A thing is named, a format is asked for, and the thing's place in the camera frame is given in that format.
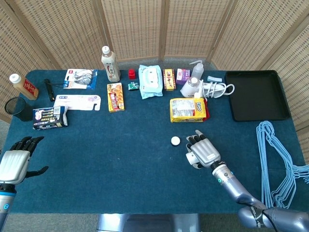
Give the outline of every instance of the silver robotic hand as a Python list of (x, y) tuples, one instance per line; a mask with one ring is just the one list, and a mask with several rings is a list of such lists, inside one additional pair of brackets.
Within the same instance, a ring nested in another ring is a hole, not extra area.
[(217, 149), (199, 130), (187, 137), (186, 145), (189, 163), (200, 169), (211, 168), (212, 175), (228, 192), (230, 197), (239, 204), (247, 205), (238, 212), (241, 223), (248, 228), (272, 228), (282, 232), (309, 232), (309, 215), (305, 212), (293, 211), (266, 206), (252, 196), (237, 180), (227, 165), (221, 161)]
[(0, 163), (0, 232), (16, 196), (15, 186), (25, 178), (41, 175), (47, 166), (38, 171), (28, 171), (29, 161), (39, 141), (44, 137), (25, 137), (6, 151)]

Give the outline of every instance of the light blue package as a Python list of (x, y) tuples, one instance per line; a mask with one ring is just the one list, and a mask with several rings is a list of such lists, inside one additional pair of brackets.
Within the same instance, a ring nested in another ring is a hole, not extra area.
[(139, 68), (140, 94), (142, 99), (158, 96), (162, 97), (163, 80), (159, 65)]

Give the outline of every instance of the yellow box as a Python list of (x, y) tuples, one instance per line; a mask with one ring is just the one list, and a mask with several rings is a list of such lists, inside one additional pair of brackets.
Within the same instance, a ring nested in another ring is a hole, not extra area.
[(175, 73), (173, 69), (163, 70), (164, 89), (166, 91), (173, 91), (176, 89)]
[(203, 122), (209, 115), (204, 98), (174, 98), (169, 101), (171, 122)]
[(107, 85), (108, 110), (117, 112), (125, 110), (124, 95), (121, 83)]

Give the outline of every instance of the red cap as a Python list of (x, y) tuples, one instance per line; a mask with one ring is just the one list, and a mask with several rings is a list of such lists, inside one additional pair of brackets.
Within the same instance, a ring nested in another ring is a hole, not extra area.
[(129, 69), (129, 79), (134, 80), (135, 79), (135, 70)]

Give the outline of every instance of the blue felt surface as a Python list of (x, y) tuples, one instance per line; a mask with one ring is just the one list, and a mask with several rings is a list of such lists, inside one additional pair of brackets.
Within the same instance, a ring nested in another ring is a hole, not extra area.
[[(43, 79), (61, 83), (66, 71), (32, 71), (27, 78), (40, 90), (36, 108), (53, 106)], [(205, 71), (224, 77), (223, 71)], [(261, 167), (255, 128), (259, 122), (235, 122), (228, 97), (209, 100), (211, 118), (203, 123), (170, 123), (169, 100), (179, 92), (164, 91), (163, 97), (142, 100), (139, 91), (129, 92), (127, 71), (122, 71), (125, 111), (109, 113), (108, 83), (99, 71), (95, 90), (60, 89), (56, 94), (98, 94), (100, 111), (68, 111), (67, 128), (35, 131), (32, 122), (13, 117), (5, 150), (24, 136), (45, 136), (29, 166), (47, 172), (16, 187), (15, 213), (234, 213), (234, 203), (211, 175), (186, 160), (185, 138), (195, 129), (205, 133), (221, 153), (222, 160), (253, 194), (261, 196)], [(295, 164), (304, 165), (291, 119), (272, 122), (277, 137), (292, 154)], [(172, 147), (170, 139), (181, 144)], [(273, 148), (267, 147), (271, 185), (282, 181), (284, 165)], [(292, 209), (309, 209), (309, 186), (297, 180)]]

